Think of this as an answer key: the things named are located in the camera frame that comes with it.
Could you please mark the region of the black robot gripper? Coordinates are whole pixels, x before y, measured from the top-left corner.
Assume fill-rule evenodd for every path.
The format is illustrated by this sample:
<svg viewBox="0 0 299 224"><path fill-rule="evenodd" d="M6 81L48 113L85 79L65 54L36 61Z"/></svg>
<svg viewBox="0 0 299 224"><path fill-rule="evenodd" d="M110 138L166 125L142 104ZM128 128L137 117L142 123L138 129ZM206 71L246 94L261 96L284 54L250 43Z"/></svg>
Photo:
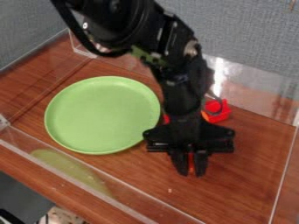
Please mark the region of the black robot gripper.
<svg viewBox="0 0 299 224"><path fill-rule="evenodd" d="M194 175L208 167L208 154L233 151L234 130L212 124L201 115L204 95L213 82L212 71L153 71L162 91L162 112L169 122L144 132L146 149L170 154L180 175L189 172L188 154L193 154Z"/></svg>

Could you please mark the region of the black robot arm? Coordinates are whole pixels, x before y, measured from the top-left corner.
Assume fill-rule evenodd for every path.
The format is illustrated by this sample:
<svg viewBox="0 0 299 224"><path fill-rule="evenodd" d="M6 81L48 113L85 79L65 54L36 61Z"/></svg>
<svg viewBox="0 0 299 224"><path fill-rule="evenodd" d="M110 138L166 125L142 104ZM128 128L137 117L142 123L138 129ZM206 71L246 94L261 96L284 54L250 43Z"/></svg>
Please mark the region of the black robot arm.
<svg viewBox="0 0 299 224"><path fill-rule="evenodd" d="M176 171L202 176L208 158L233 151L234 131L204 119L213 70L192 28L154 0L50 0L85 49L101 57L130 54L162 91L169 122L144 132L146 150L168 154Z"/></svg>

